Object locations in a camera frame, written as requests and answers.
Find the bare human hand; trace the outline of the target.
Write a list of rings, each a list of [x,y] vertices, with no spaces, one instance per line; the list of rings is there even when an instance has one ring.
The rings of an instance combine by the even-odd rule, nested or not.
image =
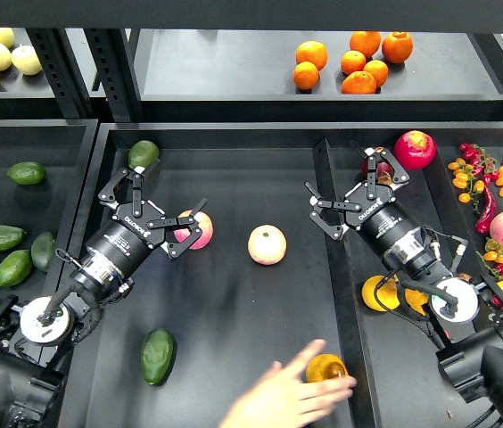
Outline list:
[[[336,405],[353,394],[357,381],[352,376],[319,383],[305,383],[300,374],[326,346],[323,339],[309,342],[287,364],[279,361],[228,410],[220,426],[304,427],[330,415]]]

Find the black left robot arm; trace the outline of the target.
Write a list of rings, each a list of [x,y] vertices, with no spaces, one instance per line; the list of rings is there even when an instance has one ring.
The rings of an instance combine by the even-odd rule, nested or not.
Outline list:
[[[0,427],[44,427],[65,388],[65,360],[100,324],[105,307],[130,293],[132,275],[153,251],[176,259],[202,237],[195,216],[205,199],[187,216],[170,218],[143,196],[154,167],[114,173],[98,194],[112,216],[81,258],[56,250],[73,268],[66,286],[24,304],[14,295],[0,304]]]

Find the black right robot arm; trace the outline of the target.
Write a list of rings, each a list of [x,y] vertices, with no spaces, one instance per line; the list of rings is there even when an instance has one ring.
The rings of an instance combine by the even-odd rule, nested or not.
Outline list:
[[[367,169],[345,194],[335,188],[334,159],[326,140],[313,150],[316,182],[308,184],[310,219],[326,234],[332,260],[352,283],[351,306],[362,307],[362,282],[378,269],[393,282],[399,306],[388,309],[379,339],[384,362],[416,379],[407,325],[428,339],[441,380],[465,402],[486,399],[503,426],[503,292],[488,276],[458,274],[466,239],[444,250],[446,235],[418,222],[397,198],[408,172],[385,149],[359,151]]]

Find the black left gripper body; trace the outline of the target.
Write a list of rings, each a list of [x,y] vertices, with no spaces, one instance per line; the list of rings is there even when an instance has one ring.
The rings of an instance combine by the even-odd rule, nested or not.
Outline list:
[[[134,273],[177,225],[176,218],[166,218],[151,201],[142,201],[139,209],[132,202],[121,204],[114,216],[87,241],[86,249],[104,256],[120,273]]]

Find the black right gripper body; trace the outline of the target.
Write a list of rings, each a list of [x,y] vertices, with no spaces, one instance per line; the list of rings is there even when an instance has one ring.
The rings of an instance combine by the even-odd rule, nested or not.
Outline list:
[[[398,204],[388,185],[376,185],[373,199],[368,198],[367,190],[367,183],[359,183],[345,194],[345,202],[360,207],[345,213],[345,223],[384,263],[409,263],[423,252],[418,224]]]

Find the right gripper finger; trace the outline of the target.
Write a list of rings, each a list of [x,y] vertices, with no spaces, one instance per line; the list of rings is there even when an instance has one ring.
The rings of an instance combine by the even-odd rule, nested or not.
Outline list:
[[[353,202],[339,202],[326,200],[309,181],[304,182],[304,186],[308,189],[311,196],[309,204],[311,212],[309,218],[331,239],[340,242],[343,240],[346,233],[350,230],[361,229],[358,214],[361,212],[362,206]],[[325,218],[326,213],[336,213],[339,215],[337,225],[332,225]]]
[[[350,140],[350,146],[363,158],[366,173],[363,185],[369,200],[376,199],[380,185],[388,187],[388,194],[391,194],[409,182],[408,172],[388,149],[382,146],[363,148],[355,140]]]

